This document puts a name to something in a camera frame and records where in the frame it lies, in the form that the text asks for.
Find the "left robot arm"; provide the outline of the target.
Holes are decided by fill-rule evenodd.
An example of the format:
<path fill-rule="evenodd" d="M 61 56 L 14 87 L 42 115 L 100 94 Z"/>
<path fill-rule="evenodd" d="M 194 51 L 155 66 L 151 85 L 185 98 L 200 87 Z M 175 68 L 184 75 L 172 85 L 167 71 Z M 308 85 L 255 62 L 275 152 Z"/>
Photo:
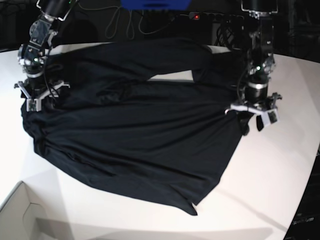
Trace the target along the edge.
<path fill-rule="evenodd" d="M 276 103 L 283 97 L 277 92 L 268 94 L 270 74 L 276 66 L 273 15 L 278 13 L 278 2 L 243 0 L 241 10 L 254 18 L 255 24 L 248 30 L 250 44 L 244 54 L 245 68 L 236 84 L 237 100 L 225 113 L 236 112 L 241 134 L 246 136 L 252 116 L 256 117 L 258 131 L 279 121 Z"/>

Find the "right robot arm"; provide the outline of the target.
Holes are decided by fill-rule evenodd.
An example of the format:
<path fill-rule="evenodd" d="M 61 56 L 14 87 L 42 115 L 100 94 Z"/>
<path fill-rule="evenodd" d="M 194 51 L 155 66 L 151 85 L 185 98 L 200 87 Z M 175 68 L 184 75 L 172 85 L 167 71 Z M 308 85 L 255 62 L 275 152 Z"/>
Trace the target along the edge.
<path fill-rule="evenodd" d="M 56 99 L 60 96 L 60 88 L 70 87 L 64 80 L 54 80 L 51 83 L 47 80 L 45 71 L 53 48 L 53 38 L 59 33 L 57 22 L 64 22 L 77 3 L 77 0 L 36 2 L 40 15 L 29 29 L 29 42 L 22 44 L 18 50 L 18 63 L 27 79 L 14 85 L 25 98 L 27 112 L 40 112 L 45 98 Z"/>

